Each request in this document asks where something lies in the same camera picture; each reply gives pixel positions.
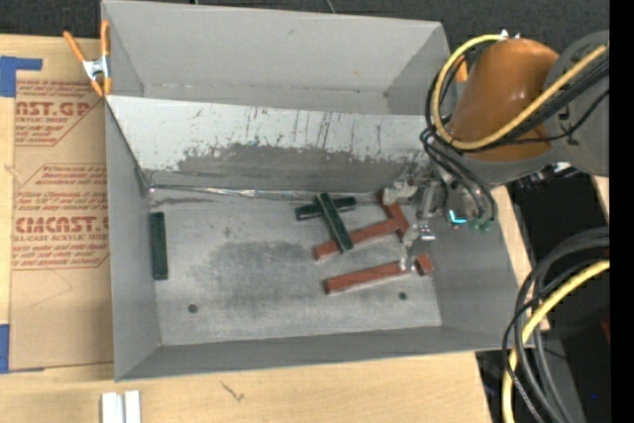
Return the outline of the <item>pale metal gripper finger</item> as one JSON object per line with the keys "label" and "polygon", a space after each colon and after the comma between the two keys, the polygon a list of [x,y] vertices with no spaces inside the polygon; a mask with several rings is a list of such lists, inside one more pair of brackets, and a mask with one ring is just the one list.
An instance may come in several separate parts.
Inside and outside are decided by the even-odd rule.
{"label": "pale metal gripper finger", "polygon": [[420,222],[410,226],[401,240],[400,270],[411,271],[416,256],[415,247],[419,244],[428,246],[436,238],[437,236],[427,222]]}
{"label": "pale metal gripper finger", "polygon": [[418,190],[418,185],[410,177],[394,180],[382,191],[382,203],[393,204],[399,199],[412,197]]}

